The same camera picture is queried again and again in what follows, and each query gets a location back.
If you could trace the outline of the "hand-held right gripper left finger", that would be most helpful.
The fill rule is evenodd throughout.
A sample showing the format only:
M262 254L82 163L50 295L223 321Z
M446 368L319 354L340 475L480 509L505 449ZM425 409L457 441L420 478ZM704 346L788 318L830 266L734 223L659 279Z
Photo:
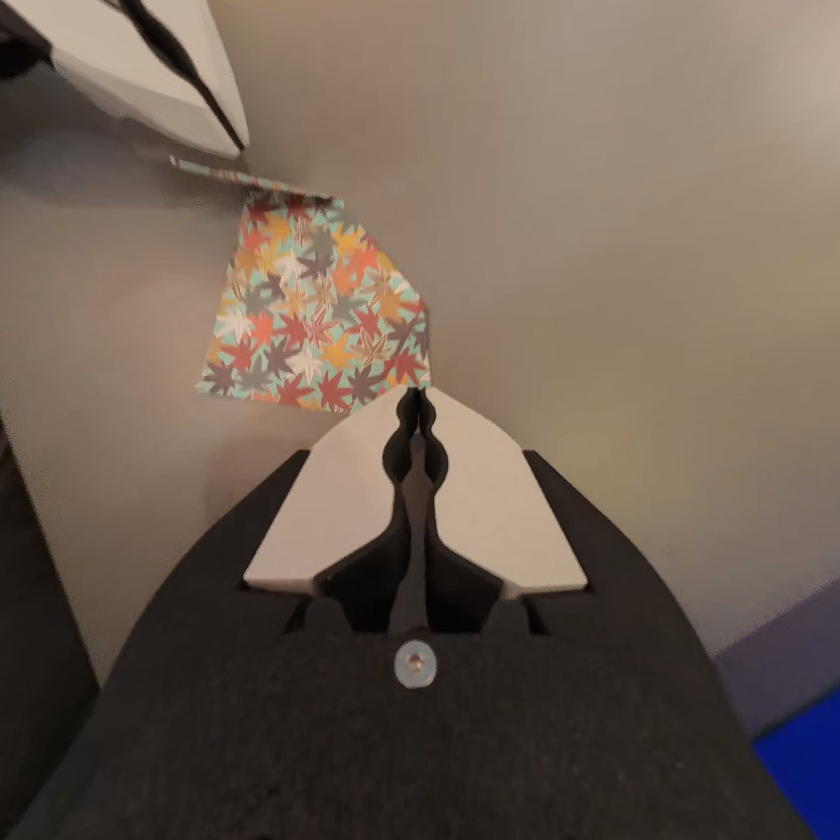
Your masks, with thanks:
M305 458L243 583L338 603L358 633L388 631L406 576L418 390L399 385L325 435Z

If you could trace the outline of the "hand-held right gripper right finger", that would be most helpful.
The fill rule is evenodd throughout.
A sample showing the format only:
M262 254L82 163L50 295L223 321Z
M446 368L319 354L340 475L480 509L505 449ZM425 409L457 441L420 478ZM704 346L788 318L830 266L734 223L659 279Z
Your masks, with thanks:
M437 388L417 394L430 627L476 634L499 602L582 592L586 574L520 445Z

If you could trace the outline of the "blue box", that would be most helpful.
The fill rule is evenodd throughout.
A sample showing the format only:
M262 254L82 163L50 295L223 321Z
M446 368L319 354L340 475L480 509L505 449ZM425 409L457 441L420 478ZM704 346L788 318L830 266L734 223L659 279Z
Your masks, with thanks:
M757 738L753 748L817 838L839 838L839 688Z

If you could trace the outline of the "leaf-patterned teal origami paper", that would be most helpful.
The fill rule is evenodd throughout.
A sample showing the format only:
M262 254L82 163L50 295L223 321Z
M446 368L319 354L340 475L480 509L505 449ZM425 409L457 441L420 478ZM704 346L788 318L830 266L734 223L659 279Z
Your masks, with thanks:
M343 200L169 163L248 189L198 392L347 415L432 385L426 304Z

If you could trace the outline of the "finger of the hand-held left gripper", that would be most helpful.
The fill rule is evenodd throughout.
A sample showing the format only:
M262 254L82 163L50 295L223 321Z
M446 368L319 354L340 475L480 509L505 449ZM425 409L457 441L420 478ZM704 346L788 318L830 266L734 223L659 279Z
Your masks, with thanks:
M245 109L208 2L131 1L130 18L153 52L198 92L234 152L244 152Z
M198 92L158 57L130 18L130 2L6 1L50 42L52 67L112 115L186 147L235 159Z

